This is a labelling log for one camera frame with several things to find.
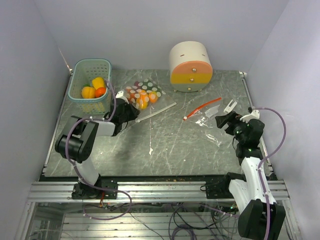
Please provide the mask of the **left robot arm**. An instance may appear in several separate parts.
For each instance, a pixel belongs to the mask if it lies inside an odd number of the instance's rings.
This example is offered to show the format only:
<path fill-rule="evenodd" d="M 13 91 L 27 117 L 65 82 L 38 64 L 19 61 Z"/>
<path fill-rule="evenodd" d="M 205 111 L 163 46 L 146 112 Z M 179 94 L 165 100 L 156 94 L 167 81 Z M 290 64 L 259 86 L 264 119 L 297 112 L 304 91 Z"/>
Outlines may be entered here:
<path fill-rule="evenodd" d="M 111 102 L 110 111 L 101 119 L 73 115 L 65 124 L 54 149 L 73 166 L 79 182 L 85 185 L 84 192 L 89 198 L 96 199 L 102 193 L 99 183 L 101 175 L 91 160 L 96 137 L 115 137 L 122 131 L 123 125 L 134 121 L 140 112 L 132 103 L 118 98 Z"/>

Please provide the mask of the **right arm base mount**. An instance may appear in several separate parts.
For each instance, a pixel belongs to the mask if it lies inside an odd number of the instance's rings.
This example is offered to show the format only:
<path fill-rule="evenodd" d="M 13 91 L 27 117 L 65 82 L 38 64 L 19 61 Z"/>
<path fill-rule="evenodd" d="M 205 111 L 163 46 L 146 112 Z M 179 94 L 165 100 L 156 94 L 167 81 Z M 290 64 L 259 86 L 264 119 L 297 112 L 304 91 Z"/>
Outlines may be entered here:
<path fill-rule="evenodd" d="M 205 192 L 207 199 L 232 199 L 233 195 L 229 191 L 231 180 L 245 179 L 240 173 L 228 172 L 223 176 L 215 176 L 210 181 L 206 181 L 200 190 Z"/>

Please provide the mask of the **clear red-zip bag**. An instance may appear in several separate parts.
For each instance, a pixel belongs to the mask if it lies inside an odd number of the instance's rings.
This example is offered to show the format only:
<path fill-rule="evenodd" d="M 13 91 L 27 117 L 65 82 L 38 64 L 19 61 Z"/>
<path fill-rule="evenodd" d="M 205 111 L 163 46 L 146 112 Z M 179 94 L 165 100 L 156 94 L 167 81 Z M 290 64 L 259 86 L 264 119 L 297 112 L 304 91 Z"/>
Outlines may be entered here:
<path fill-rule="evenodd" d="M 223 99 L 221 97 L 210 100 L 184 116 L 183 121 L 191 122 L 199 126 L 199 133 L 204 134 L 211 143 L 214 143 L 219 147 L 222 141 L 217 138 L 216 133 L 213 133 L 213 130 L 218 129 L 215 117 L 226 115 L 224 114 L 224 109 L 227 104 L 223 104 Z"/>

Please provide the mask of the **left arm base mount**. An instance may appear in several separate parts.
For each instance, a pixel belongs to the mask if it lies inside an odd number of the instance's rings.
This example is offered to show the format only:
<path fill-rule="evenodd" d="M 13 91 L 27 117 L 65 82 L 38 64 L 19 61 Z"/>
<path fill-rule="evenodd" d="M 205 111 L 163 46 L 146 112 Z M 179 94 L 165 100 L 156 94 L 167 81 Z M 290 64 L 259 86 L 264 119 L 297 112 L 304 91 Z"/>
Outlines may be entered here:
<path fill-rule="evenodd" d="M 95 200 L 104 199 L 115 200 L 117 198 L 117 192 L 114 190 L 118 189 L 118 184 L 113 180 L 99 179 L 97 181 L 99 188 L 108 188 L 111 191 L 102 191 L 93 187 L 90 187 L 82 182 L 78 182 L 73 186 L 71 198 L 73 200 Z"/>

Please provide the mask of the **peach coloured fake fruit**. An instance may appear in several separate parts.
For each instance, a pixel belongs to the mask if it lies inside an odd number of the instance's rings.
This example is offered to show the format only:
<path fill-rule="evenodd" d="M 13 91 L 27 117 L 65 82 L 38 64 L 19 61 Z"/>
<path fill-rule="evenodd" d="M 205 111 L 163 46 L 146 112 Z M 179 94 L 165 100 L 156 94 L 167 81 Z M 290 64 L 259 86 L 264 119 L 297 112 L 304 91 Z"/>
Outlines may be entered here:
<path fill-rule="evenodd" d="M 83 99 L 94 99 L 96 97 L 96 89 L 91 86 L 85 86 L 81 90 L 81 96 Z"/>

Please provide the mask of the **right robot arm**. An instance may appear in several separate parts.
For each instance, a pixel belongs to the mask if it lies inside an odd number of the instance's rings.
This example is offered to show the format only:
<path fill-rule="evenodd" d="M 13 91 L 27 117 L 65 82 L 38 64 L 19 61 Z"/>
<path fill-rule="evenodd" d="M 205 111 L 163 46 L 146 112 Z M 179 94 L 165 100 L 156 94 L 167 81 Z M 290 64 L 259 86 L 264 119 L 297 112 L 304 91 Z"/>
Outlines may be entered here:
<path fill-rule="evenodd" d="M 238 233 L 251 240 L 276 240 L 286 217 L 285 208 L 273 197 L 265 175 L 259 143 L 265 124 L 260 121 L 260 112 L 249 109 L 249 114 L 240 115 L 234 110 L 225 110 L 216 116 L 219 129 L 237 140 L 235 155 L 243 174 L 228 173 L 226 182 L 220 186 L 221 194 L 233 197 L 239 210 Z"/>

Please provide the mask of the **yellow fake bell pepper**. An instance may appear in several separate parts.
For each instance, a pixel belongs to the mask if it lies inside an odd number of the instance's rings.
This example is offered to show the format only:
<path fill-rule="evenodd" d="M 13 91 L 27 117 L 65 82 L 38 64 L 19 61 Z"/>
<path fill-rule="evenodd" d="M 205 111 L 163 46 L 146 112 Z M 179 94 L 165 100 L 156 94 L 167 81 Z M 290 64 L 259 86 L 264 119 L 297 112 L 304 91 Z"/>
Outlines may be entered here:
<path fill-rule="evenodd" d="M 97 90 L 99 88 L 106 88 L 105 81 L 102 77 L 96 77 L 92 81 L 92 86 Z"/>

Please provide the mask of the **polka dot zip bag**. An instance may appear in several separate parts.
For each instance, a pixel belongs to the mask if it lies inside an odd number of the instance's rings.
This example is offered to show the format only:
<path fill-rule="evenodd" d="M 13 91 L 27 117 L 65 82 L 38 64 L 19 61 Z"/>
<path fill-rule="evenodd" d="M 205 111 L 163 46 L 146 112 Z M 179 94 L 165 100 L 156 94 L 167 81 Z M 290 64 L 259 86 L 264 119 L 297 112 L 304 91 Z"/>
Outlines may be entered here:
<path fill-rule="evenodd" d="M 177 103 L 151 78 L 131 81 L 124 87 L 126 99 L 140 111 L 136 123 L 152 118 L 174 107 Z"/>

